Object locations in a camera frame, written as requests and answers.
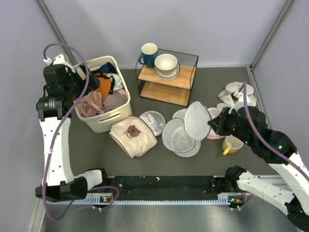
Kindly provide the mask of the orange bra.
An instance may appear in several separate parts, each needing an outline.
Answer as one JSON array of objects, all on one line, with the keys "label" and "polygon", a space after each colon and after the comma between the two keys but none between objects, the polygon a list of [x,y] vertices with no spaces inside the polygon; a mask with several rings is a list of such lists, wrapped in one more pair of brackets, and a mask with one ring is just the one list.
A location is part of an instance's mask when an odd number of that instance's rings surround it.
[{"label": "orange bra", "polygon": [[112,73],[97,72],[95,77],[100,81],[99,88],[95,90],[101,94],[101,99],[104,100],[109,94],[113,94],[115,80]]}]

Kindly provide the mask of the pink bra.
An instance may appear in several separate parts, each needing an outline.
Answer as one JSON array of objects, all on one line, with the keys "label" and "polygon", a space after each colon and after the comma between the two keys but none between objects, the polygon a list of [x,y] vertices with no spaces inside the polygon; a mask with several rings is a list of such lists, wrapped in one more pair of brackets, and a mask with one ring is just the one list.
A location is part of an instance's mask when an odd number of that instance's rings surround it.
[{"label": "pink bra", "polygon": [[108,112],[110,109],[106,105],[99,92],[93,91],[82,97],[76,108],[82,117],[93,117]]}]

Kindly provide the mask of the blue zipper white mesh bag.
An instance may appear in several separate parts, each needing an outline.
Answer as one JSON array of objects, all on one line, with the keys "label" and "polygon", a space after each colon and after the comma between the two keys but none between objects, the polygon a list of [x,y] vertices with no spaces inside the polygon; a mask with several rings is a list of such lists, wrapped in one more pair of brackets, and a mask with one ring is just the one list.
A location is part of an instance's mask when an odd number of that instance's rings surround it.
[{"label": "blue zipper white mesh bag", "polygon": [[162,132],[162,141],[169,151],[182,158],[195,156],[201,141],[211,132],[211,114],[201,102],[195,101],[186,109],[184,118],[173,118]]}]

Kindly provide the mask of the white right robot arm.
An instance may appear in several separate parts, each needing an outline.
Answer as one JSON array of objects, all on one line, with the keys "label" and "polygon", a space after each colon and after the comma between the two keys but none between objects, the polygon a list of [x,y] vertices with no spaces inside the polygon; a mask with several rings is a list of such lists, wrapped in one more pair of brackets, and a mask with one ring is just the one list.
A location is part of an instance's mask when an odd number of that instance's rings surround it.
[{"label": "white right robot arm", "polygon": [[237,165],[213,183],[213,191],[249,192],[280,210],[303,232],[309,230],[309,171],[291,139],[283,132],[268,128],[266,115],[249,105],[247,84],[232,94],[235,101],[224,107],[208,125],[217,135],[232,135],[251,148],[285,181],[284,190],[251,174]]}]

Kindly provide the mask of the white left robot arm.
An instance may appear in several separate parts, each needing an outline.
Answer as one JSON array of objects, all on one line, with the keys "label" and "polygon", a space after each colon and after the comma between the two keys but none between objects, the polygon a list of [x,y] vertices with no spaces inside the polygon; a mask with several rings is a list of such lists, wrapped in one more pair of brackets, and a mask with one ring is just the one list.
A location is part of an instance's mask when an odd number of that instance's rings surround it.
[{"label": "white left robot arm", "polygon": [[49,202],[84,199],[94,187],[106,191],[109,179],[104,169],[91,169],[74,176],[70,166],[69,129],[73,104],[86,79],[66,61],[64,54],[46,59],[43,70],[46,84],[36,104],[44,144],[45,176],[35,189],[38,198]]}]

